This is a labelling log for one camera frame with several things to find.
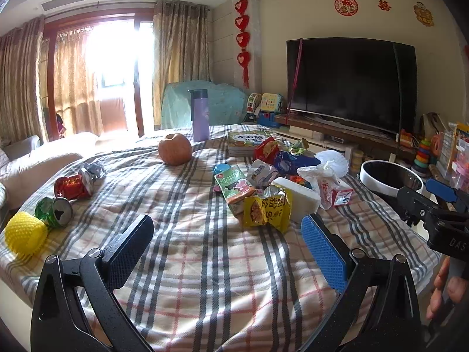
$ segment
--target orange pumpkin-shaped object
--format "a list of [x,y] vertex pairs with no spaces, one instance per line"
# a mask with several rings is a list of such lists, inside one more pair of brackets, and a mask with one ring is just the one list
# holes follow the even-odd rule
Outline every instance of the orange pumpkin-shaped object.
[[177,166],[192,158],[191,142],[183,134],[169,134],[159,142],[158,151],[167,165]]

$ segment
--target teal cloth cover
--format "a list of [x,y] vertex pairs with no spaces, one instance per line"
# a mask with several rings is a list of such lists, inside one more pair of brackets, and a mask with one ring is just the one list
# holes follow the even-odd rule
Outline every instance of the teal cloth cover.
[[242,123],[248,100],[245,93],[228,84],[190,81],[166,86],[161,109],[161,129],[192,127],[191,96],[188,90],[197,89],[208,90],[211,126]]

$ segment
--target plaid tablecloth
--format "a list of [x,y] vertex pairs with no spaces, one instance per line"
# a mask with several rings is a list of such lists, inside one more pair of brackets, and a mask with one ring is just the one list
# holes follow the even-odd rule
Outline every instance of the plaid tablecloth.
[[[220,194],[213,192],[213,166],[251,160],[227,156],[226,133],[247,126],[210,129],[210,140],[194,144],[186,165],[167,167],[158,158],[158,131],[136,148],[99,154],[105,179],[89,200],[73,203],[74,218],[50,233],[38,255],[18,259],[0,236],[0,277],[31,305],[44,260],[81,258],[104,247],[139,215],[147,214],[155,233],[126,285],[114,291],[120,305],[156,351],[293,351],[301,346],[336,299],[306,247],[299,224],[282,235],[271,227],[243,229]],[[189,130],[180,130],[191,140]],[[52,177],[22,207],[53,196],[58,176],[73,175],[76,162]],[[354,179],[350,205],[320,210],[327,227],[350,247],[375,258],[404,254],[416,283],[428,278],[439,254],[400,221],[380,198]],[[359,320],[371,302],[363,302]],[[102,336],[84,290],[85,313]]]

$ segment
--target human hand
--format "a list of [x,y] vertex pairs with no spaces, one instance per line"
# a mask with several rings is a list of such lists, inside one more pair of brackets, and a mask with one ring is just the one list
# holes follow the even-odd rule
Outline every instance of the human hand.
[[[438,312],[438,309],[441,307],[443,290],[445,288],[445,283],[448,279],[449,273],[449,260],[450,257],[446,257],[443,261],[441,269],[438,273],[438,276],[435,278],[435,291],[430,299],[430,304],[427,308],[427,319],[431,320],[434,318],[435,314]],[[449,298],[454,303],[461,302],[464,293],[466,292],[469,282],[465,279],[462,279],[459,276],[453,276],[448,283],[447,290]]]

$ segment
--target green can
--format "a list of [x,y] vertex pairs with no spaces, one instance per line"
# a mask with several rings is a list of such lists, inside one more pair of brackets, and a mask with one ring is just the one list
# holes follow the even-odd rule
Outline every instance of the green can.
[[63,197],[44,197],[36,205],[34,217],[43,221],[49,229],[65,227],[73,217],[70,202]]

